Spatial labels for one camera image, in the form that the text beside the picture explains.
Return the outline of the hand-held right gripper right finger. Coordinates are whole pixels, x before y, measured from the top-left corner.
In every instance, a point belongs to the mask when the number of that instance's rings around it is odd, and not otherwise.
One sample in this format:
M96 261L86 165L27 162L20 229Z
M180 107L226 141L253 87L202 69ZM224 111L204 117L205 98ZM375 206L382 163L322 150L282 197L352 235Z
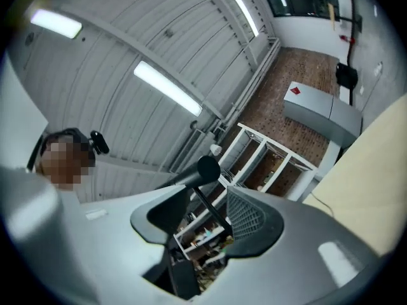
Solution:
M226 197L234 241L194 304L338 304L372 279L376 252L322 210L241 187Z

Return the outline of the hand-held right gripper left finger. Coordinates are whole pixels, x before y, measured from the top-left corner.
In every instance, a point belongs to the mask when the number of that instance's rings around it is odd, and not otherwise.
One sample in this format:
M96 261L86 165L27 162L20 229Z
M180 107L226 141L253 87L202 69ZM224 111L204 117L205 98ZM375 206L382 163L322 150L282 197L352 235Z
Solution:
M183 186L80 204L35 173L1 169L1 218L24 263L63 304L181 304L144 275L162 261L167 235L150 208Z

